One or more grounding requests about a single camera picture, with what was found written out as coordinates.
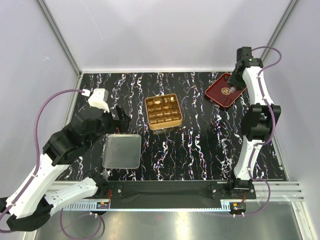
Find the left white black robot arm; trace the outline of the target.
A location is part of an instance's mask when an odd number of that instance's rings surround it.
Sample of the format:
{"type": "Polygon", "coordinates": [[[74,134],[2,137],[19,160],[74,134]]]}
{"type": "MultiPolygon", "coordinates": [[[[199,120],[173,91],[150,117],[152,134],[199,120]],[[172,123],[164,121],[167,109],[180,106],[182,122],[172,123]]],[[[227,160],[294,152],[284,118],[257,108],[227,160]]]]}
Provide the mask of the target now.
{"type": "Polygon", "coordinates": [[[116,112],[118,119],[107,110],[86,106],[49,138],[42,148],[39,165],[23,186],[10,197],[0,199],[1,214],[9,215],[7,233],[35,231],[65,206],[89,197],[103,198],[108,193],[108,183],[99,173],[90,173],[81,182],[53,194],[48,193],[48,188],[102,136],[127,133],[131,118],[120,106],[116,112]]]}

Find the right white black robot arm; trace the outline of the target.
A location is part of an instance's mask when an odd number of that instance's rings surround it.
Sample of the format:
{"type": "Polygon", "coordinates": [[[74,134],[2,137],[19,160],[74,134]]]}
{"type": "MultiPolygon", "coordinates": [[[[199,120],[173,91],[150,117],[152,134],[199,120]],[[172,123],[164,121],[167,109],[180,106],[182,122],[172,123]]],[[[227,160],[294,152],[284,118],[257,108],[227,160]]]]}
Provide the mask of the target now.
{"type": "Polygon", "coordinates": [[[250,106],[241,120],[243,143],[236,166],[230,175],[225,191],[232,198],[239,198],[253,189],[253,168],[262,146],[268,145],[282,109],[274,104],[267,89],[264,66],[260,58],[253,57],[253,48],[243,46],[236,51],[236,64],[227,83],[231,91],[247,89],[250,106]]]}

